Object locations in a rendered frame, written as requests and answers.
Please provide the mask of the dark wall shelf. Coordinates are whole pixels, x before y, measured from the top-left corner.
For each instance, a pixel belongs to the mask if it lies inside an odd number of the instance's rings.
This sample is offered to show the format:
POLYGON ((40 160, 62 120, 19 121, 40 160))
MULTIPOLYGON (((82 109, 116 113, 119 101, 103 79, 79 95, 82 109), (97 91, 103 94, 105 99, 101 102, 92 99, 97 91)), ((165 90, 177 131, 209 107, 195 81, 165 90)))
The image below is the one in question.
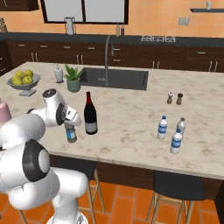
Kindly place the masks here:
POLYGON ((193 13, 224 13, 224 9, 190 9, 191 12, 193 13))

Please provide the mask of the dark sink basin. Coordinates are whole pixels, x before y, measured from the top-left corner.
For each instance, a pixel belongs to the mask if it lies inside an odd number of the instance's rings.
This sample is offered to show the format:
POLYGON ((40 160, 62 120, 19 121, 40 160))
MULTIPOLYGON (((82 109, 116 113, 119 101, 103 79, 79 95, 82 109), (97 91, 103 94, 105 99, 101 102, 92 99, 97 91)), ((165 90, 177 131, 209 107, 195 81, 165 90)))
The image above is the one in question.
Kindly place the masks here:
POLYGON ((146 90, 149 73, 140 70, 109 69, 84 67, 81 70, 80 84, 82 86, 101 88, 123 88, 146 90))

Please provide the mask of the green plant in grey pot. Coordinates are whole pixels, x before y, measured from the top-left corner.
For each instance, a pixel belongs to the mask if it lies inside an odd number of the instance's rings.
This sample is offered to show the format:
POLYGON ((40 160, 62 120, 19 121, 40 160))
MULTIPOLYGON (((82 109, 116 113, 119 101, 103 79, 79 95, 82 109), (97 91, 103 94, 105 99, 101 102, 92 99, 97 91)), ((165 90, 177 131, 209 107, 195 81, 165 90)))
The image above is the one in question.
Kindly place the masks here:
POLYGON ((72 68, 68 64, 65 64, 66 74, 64 77, 66 78, 67 89, 76 93, 81 89, 81 71, 78 68, 72 68))

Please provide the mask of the grey kettle jug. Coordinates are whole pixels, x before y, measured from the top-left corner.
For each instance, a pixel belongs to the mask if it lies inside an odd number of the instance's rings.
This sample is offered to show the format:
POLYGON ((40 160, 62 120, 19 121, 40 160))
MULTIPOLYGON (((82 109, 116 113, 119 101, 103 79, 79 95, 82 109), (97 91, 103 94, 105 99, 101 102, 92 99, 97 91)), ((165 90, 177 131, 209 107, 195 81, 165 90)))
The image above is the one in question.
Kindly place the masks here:
POLYGON ((68 35, 74 35, 75 34, 75 18, 65 17, 64 21, 65 21, 66 33, 68 35))

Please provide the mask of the dark wood island base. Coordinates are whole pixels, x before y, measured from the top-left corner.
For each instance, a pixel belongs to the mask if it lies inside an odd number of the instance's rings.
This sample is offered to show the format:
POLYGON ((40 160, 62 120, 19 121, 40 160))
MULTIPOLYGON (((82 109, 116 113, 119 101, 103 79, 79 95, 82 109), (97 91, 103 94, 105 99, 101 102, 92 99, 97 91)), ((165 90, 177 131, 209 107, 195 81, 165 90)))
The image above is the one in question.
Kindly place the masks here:
MULTIPOLYGON (((103 162, 97 162, 96 168, 102 182, 153 189, 153 170, 103 162)), ((202 181, 206 199, 214 201, 220 224, 224 224, 224 180, 202 178, 202 181)))

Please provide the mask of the white blue-label plastic bottle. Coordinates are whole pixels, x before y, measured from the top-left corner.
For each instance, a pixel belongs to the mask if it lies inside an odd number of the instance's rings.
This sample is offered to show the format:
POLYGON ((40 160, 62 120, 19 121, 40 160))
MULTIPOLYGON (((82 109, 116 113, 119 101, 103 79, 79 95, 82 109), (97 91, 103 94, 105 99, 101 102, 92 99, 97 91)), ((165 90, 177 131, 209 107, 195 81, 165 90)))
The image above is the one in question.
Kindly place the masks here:
POLYGON ((171 139, 171 148, 170 151, 172 154, 178 154, 179 148, 182 142, 183 136, 180 133, 180 129, 177 129, 176 132, 173 134, 171 139))
POLYGON ((166 121, 166 116, 163 115, 161 117, 161 120, 159 121, 158 129, 157 129, 157 137, 160 140, 165 139, 165 135, 166 135, 166 131, 167 131, 167 125, 168 125, 168 122, 166 121))

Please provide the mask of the tan knife block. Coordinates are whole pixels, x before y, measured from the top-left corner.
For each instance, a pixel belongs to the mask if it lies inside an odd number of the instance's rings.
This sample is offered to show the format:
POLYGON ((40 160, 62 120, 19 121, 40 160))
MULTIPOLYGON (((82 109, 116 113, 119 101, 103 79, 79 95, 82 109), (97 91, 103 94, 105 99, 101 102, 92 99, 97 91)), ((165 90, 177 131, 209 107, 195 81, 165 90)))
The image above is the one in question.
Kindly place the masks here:
POLYGON ((8 32, 3 17, 0 17, 0 32, 8 32))

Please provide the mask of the black wooden-leg stool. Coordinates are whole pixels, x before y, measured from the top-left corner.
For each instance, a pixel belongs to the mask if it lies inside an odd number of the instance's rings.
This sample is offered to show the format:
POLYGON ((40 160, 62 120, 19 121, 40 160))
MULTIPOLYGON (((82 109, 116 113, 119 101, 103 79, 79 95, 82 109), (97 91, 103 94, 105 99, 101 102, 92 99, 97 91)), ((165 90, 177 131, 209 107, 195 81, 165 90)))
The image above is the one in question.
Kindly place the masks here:
POLYGON ((71 157, 62 157, 51 155, 51 166, 57 168, 64 168, 68 170, 73 170, 77 172, 85 173, 88 181, 94 178, 96 184, 90 185, 87 184, 87 198, 89 203, 89 208, 80 207, 80 210, 89 211, 91 213, 92 222, 96 224, 95 220, 95 210, 94 210, 94 202, 96 194, 99 194, 100 202, 101 202, 101 210, 105 212, 105 206, 102 198, 102 190, 100 187, 100 181, 97 172, 97 162, 91 160, 84 160, 78 158, 71 158, 71 157))
POLYGON ((151 209, 154 209, 151 224, 158 224, 156 222, 158 210, 161 202, 165 200, 180 204, 177 224, 180 224, 183 212, 185 212, 185 224, 190 224, 194 202, 202 201, 205 198, 205 191, 200 177, 166 171, 154 171, 154 193, 146 220, 149 220, 151 209))

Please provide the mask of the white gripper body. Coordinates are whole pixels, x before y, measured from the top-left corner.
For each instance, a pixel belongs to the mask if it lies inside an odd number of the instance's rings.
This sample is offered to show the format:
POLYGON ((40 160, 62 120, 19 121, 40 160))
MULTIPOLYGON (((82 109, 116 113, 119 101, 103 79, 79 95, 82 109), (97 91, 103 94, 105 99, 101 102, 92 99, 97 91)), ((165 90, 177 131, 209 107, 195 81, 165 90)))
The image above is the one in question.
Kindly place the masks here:
POLYGON ((81 125, 81 117, 79 116, 78 112, 73 108, 70 108, 69 111, 71 123, 74 126, 79 127, 81 125))

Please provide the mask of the clear plastic water bottle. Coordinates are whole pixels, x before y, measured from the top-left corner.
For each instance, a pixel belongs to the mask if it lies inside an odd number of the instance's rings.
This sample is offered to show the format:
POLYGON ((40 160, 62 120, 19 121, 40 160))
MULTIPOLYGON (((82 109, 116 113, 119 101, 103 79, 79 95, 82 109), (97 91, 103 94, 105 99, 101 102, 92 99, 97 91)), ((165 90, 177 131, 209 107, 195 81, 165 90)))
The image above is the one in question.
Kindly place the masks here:
POLYGON ((186 130, 186 121, 185 121, 185 118, 184 117, 182 117, 180 119, 180 121, 178 122, 177 128, 180 129, 180 133, 181 134, 184 134, 184 132, 186 130))

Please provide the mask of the white soap dispenser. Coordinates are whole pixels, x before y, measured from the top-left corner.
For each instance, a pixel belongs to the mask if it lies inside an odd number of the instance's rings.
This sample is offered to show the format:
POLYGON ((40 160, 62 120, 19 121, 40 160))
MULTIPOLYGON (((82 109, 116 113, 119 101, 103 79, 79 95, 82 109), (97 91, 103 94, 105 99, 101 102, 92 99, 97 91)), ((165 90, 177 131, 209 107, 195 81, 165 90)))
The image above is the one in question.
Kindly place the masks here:
POLYGON ((59 65, 56 65, 56 68, 54 69, 54 76, 58 83, 63 82, 63 70, 59 67, 59 65))

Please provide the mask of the dark wood upper cupboard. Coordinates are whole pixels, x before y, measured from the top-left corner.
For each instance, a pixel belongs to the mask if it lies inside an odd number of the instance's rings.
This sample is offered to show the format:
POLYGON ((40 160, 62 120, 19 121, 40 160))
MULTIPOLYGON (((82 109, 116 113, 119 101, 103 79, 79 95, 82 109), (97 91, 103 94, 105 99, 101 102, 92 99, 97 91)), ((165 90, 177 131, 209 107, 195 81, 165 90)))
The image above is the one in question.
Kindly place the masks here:
POLYGON ((38 0, 0 0, 0 11, 36 11, 38 0))

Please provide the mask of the grey pedestal fruit bowl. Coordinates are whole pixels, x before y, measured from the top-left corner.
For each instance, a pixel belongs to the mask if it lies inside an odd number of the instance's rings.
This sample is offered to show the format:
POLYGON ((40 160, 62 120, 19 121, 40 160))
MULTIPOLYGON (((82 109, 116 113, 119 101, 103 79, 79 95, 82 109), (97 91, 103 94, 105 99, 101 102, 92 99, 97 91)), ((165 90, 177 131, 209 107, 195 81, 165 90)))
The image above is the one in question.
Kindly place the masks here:
POLYGON ((12 88, 15 88, 17 90, 21 90, 20 96, 31 96, 36 92, 36 89, 34 87, 38 84, 40 80, 40 76, 38 74, 33 75, 33 82, 30 84, 24 84, 24 85, 14 85, 12 83, 11 79, 8 79, 6 83, 11 86, 12 88))

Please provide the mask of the grey wall socket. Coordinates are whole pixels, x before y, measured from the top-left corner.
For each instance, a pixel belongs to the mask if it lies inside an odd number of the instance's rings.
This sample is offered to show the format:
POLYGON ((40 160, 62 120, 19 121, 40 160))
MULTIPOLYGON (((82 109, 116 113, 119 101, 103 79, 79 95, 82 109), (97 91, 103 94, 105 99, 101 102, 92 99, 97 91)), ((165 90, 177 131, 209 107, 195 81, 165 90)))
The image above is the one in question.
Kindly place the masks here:
POLYGON ((188 26, 189 25, 189 21, 190 21, 190 18, 189 17, 180 17, 178 19, 178 24, 179 25, 188 26))

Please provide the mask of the dark wood cupboard run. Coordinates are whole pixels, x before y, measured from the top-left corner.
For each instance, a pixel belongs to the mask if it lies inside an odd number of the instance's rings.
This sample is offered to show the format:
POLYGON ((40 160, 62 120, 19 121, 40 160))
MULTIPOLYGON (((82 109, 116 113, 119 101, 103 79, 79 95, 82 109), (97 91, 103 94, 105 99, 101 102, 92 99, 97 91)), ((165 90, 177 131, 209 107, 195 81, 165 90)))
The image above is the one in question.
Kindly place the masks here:
MULTIPOLYGON (((114 44, 111 67, 224 73, 224 47, 114 44)), ((105 44, 0 40, 0 76, 27 61, 105 65, 105 44)))

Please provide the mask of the pink round object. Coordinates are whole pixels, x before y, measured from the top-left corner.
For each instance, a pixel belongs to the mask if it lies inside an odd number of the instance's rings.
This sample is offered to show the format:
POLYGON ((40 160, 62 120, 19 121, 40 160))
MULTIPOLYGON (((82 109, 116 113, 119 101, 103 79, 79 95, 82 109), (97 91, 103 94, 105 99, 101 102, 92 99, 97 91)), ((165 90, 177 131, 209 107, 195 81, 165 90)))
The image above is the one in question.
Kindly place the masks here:
POLYGON ((11 119, 11 112, 8 104, 0 100, 0 123, 6 123, 11 119))

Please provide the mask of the black gas hob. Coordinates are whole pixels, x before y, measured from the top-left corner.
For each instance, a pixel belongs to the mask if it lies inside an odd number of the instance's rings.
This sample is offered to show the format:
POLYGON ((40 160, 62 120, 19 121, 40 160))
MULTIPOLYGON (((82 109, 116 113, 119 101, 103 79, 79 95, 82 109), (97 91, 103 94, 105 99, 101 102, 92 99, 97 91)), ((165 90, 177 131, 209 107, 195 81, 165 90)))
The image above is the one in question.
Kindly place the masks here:
POLYGON ((175 43, 176 38, 173 36, 142 36, 141 37, 142 42, 162 42, 162 43, 175 43))

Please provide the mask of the dark glass wine bottle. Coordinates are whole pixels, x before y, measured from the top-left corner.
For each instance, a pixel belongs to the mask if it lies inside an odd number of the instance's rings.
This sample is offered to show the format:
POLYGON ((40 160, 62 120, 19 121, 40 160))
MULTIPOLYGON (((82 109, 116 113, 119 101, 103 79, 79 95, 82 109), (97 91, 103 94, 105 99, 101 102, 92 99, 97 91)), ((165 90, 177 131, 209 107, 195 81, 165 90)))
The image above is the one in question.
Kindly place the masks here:
POLYGON ((94 135, 98 131, 97 127, 97 115, 95 106, 92 103, 90 92, 86 92, 87 100, 86 106, 84 108, 84 120, 85 120, 85 128, 86 133, 89 135, 94 135))

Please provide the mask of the grey curved tap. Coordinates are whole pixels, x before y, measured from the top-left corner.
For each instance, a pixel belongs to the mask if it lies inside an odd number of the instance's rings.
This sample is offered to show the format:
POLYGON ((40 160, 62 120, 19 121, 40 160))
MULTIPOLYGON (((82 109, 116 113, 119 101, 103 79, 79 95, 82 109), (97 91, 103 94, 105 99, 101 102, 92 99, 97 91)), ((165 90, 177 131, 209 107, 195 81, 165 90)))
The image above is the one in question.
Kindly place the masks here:
POLYGON ((109 85, 109 53, 111 53, 111 56, 114 56, 114 44, 111 40, 111 36, 108 35, 106 39, 105 44, 105 85, 109 85))

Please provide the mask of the black-framed window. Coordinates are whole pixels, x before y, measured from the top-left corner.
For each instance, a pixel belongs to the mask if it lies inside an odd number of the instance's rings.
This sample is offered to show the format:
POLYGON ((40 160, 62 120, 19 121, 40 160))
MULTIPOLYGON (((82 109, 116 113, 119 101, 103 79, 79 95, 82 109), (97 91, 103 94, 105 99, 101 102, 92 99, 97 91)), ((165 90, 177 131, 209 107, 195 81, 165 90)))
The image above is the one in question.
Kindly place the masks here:
POLYGON ((129 0, 40 0, 47 24, 64 24, 75 18, 77 24, 127 24, 129 0))

